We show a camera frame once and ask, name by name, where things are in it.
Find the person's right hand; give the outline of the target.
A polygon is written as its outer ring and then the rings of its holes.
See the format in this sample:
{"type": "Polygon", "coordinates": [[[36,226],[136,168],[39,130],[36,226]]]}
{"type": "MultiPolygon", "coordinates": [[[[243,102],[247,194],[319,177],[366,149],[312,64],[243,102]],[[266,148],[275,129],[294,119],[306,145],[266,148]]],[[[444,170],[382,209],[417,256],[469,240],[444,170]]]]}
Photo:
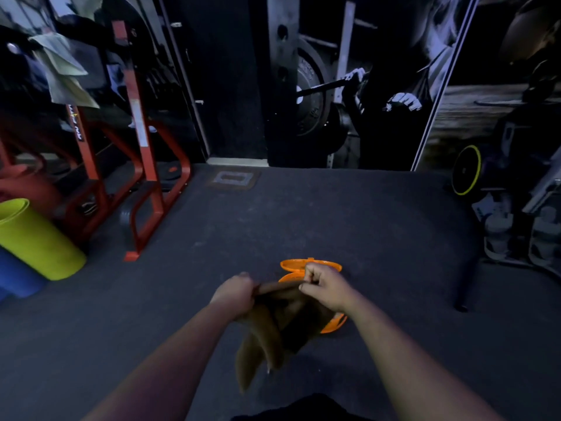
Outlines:
{"type": "Polygon", "coordinates": [[[307,263],[299,290],[328,309],[348,313],[357,295],[345,278],[333,267],[307,263]]]}

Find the pale cloth on rack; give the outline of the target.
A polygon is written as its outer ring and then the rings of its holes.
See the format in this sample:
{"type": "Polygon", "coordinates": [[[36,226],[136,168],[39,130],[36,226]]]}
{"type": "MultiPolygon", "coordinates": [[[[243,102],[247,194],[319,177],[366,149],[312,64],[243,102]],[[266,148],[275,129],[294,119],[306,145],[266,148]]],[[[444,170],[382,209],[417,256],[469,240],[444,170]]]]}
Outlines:
{"type": "Polygon", "coordinates": [[[88,72],[75,58],[70,39],[50,32],[30,36],[32,52],[43,66],[51,101],[54,104],[74,105],[99,109],[99,104],[78,81],[88,72]]]}

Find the blue plastic bin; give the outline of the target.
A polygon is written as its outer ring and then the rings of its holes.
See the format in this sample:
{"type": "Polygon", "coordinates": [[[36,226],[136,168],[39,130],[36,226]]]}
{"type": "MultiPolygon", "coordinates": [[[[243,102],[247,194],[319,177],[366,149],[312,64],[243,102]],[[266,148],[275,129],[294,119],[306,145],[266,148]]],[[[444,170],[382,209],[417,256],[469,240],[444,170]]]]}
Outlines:
{"type": "Polygon", "coordinates": [[[19,299],[35,295],[48,280],[0,246],[0,302],[9,296],[19,299]]]}

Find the white dumbbell rack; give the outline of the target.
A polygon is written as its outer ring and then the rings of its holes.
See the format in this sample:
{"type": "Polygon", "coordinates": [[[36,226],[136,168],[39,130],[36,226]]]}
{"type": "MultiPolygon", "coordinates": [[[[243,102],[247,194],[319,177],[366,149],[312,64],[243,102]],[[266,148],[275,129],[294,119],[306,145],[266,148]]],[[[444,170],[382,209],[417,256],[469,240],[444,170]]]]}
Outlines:
{"type": "Polygon", "coordinates": [[[483,187],[471,207],[482,227],[484,260],[542,271],[561,284],[561,157],[515,163],[500,186],[483,187]]]}

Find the red metal rack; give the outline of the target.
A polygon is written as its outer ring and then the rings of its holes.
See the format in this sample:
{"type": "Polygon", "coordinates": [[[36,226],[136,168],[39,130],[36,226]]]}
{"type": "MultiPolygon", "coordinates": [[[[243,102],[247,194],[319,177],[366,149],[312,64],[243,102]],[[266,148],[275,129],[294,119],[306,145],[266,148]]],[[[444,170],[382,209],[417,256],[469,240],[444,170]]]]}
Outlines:
{"type": "Polygon", "coordinates": [[[131,116],[135,123],[138,150],[131,148],[105,122],[90,122],[87,126],[83,118],[84,107],[66,105],[87,180],[72,195],[62,200],[53,184],[47,187],[42,185],[43,177],[37,172],[24,171],[3,178],[5,169],[0,169],[0,193],[7,194],[12,199],[28,199],[38,213],[49,219],[76,246],[88,240],[117,208],[121,208],[120,222],[124,228],[127,246],[124,261],[133,262],[140,257],[155,230],[187,187],[191,177],[191,163],[168,127],[145,114],[143,103],[145,85],[142,84],[142,79],[147,77],[148,70],[140,67],[144,45],[138,38],[136,29],[122,20],[114,21],[112,28],[110,35],[113,36],[113,44],[108,43],[94,48],[97,51],[101,48],[108,49],[123,60],[123,77],[131,116]],[[172,190],[167,193],[162,192],[160,186],[150,139],[150,126],[157,130],[157,134],[181,163],[182,175],[172,190]],[[91,128],[101,130],[113,146],[126,155],[134,166],[134,174],[130,181],[111,195],[107,193],[100,176],[89,138],[91,128]]]}

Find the person's right forearm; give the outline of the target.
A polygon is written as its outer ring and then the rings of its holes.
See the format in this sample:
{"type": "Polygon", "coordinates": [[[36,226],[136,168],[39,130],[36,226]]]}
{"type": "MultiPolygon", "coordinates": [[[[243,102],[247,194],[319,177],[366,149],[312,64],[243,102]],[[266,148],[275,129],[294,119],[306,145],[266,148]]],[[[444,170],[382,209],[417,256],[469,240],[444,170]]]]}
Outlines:
{"type": "Polygon", "coordinates": [[[356,325],[400,421],[505,421],[358,292],[340,311],[356,325]]]}

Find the brown cloth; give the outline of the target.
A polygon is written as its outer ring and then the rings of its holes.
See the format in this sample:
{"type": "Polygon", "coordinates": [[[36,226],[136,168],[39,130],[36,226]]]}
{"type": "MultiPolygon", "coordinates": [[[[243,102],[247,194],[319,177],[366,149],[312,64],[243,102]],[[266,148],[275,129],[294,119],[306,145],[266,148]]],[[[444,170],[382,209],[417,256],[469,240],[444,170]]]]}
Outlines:
{"type": "Polygon", "coordinates": [[[268,282],[254,292],[254,306],[237,321],[248,333],[235,357],[238,388],[245,393],[264,363],[279,370],[285,360],[318,336],[335,312],[301,292],[299,281],[268,282]]]}

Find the person's left hand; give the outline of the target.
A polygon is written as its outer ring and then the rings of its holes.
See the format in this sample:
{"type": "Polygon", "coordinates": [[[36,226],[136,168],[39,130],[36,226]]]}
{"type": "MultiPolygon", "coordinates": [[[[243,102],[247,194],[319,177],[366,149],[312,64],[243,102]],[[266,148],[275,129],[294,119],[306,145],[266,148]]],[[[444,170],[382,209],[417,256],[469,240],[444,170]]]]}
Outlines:
{"type": "Polygon", "coordinates": [[[230,321],[239,318],[235,318],[235,276],[229,278],[217,288],[209,303],[213,308],[218,308],[230,321]]]}

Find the person's black clothing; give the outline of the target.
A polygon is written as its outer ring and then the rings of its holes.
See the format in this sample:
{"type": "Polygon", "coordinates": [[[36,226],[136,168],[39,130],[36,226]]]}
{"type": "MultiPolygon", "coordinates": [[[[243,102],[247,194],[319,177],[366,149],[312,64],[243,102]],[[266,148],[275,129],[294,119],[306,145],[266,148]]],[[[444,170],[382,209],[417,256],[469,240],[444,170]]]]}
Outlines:
{"type": "Polygon", "coordinates": [[[237,415],[230,421],[374,421],[350,413],[325,394],[312,394],[294,403],[254,415],[237,415]]]}

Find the person's left forearm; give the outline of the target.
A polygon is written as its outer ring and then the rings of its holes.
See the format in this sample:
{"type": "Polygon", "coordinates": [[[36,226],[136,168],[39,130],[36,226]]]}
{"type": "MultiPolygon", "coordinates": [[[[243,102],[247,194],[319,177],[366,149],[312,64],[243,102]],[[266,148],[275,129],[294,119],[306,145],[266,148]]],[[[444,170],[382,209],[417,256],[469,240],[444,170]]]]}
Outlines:
{"type": "Polygon", "coordinates": [[[82,421],[185,421],[227,326],[249,304],[215,300],[169,337],[82,421]]]}

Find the yellow-green plastic bin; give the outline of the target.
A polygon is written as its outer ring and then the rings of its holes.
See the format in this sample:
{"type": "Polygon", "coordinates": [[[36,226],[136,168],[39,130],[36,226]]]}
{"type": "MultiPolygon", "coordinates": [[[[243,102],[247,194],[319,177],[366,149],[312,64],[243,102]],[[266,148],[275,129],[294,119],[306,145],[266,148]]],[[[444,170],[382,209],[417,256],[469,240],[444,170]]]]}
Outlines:
{"type": "Polygon", "coordinates": [[[87,262],[85,253],[25,198],[0,203],[0,246],[50,281],[73,276],[87,262]]]}

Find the black weight plate yellow rim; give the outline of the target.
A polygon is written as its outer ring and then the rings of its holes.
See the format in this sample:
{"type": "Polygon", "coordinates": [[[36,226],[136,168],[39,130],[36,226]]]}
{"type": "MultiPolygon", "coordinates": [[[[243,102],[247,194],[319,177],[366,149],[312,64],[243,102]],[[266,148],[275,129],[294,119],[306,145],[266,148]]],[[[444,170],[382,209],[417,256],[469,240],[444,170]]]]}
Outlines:
{"type": "Polygon", "coordinates": [[[480,149],[475,145],[463,148],[452,169],[451,185],[458,196],[465,196],[476,186],[482,169],[480,149]]]}

